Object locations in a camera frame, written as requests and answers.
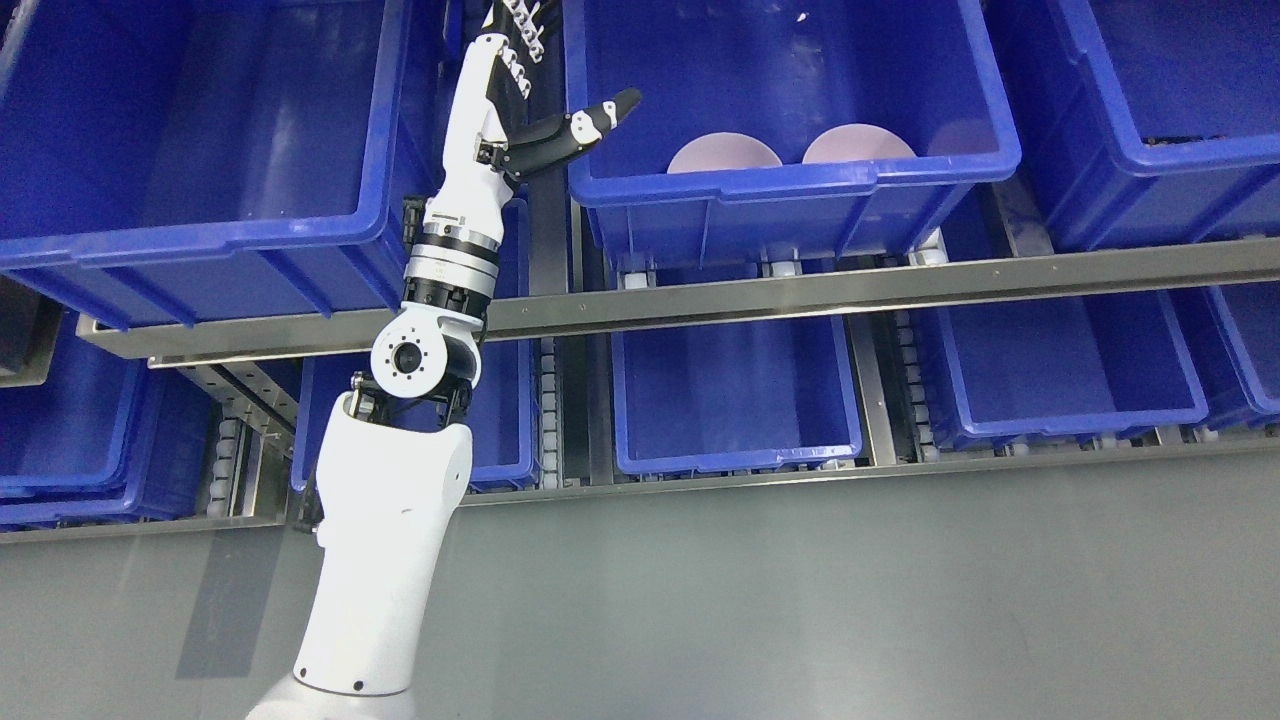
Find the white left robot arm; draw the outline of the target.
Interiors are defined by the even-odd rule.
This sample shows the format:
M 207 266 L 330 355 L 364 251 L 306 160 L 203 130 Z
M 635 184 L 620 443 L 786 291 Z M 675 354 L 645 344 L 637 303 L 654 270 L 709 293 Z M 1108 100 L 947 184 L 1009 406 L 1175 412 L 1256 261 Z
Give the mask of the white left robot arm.
M 251 719 L 412 719 L 433 573 L 474 465 L 465 424 L 512 188 L 447 182 L 407 218 L 404 295 L 317 456 L 323 568 L 291 674 Z

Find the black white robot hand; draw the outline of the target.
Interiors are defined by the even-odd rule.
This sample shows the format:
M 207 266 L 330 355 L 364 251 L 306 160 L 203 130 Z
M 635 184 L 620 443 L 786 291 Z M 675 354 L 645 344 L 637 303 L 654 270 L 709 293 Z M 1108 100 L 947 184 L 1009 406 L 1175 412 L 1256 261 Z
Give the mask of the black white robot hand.
M 529 120 L 534 72 L 559 28 L 558 1 L 493 1 L 463 54 L 447 118 L 442 187 L 431 210 L 504 205 L 526 181 L 589 154 L 640 105 L 625 88 L 603 102 Z

